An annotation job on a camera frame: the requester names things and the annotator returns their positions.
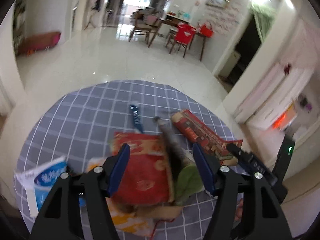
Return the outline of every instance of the red packaging box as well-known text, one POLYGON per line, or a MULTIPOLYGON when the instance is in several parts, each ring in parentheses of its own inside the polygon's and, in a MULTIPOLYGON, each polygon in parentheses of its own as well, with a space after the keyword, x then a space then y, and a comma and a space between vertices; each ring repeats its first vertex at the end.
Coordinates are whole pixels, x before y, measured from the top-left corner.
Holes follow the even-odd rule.
POLYGON ((226 147, 227 144, 234 143, 241 148, 243 140, 225 141, 221 139, 187 109, 174 114, 171 120, 190 142, 198 142, 207 154, 216 156, 221 165, 237 165, 237 158, 226 147))

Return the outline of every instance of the red snack bag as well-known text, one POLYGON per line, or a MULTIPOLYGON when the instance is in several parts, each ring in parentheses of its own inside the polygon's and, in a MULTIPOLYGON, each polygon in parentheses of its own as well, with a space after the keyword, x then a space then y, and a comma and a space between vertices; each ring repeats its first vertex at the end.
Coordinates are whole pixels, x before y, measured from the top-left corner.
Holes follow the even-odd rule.
POLYGON ((122 144, 130 146, 130 158, 112 200, 130 205, 153 205, 173 201, 168 156, 159 136, 116 132, 112 154, 122 144))

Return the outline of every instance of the round table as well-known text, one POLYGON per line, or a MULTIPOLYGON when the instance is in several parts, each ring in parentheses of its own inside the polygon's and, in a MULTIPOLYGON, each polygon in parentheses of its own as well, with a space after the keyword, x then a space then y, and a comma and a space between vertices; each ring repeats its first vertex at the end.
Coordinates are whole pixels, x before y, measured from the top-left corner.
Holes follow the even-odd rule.
MULTIPOLYGON (((168 85, 141 80, 112 81, 65 95, 36 123, 20 153, 17 172, 27 171, 59 156, 68 157, 75 172, 84 172, 91 158, 110 156, 110 143, 115 131, 133 132, 129 102, 140 103, 143 128, 147 134, 158 134, 154 116, 170 120, 182 109, 189 109, 221 138, 235 139, 230 129, 207 108, 168 85)), ((184 149, 190 143, 175 129, 184 149)), ((17 204, 29 230, 30 217, 26 192, 15 179, 17 204)), ((194 194, 182 214, 172 223, 157 227, 155 240, 201 239, 208 227, 215 205, 205 192, 194 194)), ((87 211, 81 209, 85 239, 92 239, 87 211)), ((136 239, 119 231, 123 240, 136 239)))

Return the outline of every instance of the green vegetable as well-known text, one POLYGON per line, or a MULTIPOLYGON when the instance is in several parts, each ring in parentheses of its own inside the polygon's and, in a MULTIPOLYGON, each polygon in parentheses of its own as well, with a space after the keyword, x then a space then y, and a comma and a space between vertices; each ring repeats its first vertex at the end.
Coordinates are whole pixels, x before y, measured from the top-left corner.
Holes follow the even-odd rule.
POLYGON ((184 167, 175 183, 175 204, 183 205, 184 201, 202 188, 203 183, 198 168, 193 164, 184 167))

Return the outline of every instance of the blue gripper pad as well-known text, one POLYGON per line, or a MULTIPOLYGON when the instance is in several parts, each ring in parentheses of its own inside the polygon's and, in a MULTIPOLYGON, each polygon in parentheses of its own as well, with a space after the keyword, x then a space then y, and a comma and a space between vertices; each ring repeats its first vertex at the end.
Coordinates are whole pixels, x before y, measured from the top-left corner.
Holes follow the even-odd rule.
POLYGON ((114 157, 117 157, 117 160, 114 163, 113 169, 109 175, 108 189, 107 189, 107 193, 110 197, 118 190, 125 168, 127 167, 129 157, 130 157, 129 145, 127 145, 126 143, 123 144, 118 155, 112 156, 110 158, 114 158, 114 157))
POLYGON ((204 153, 201 145, 198 143, 193 144, 192 153, 204 188, 213 195, 215 191, 215 175, 220 168, 220 163, 216 157, 204 153))

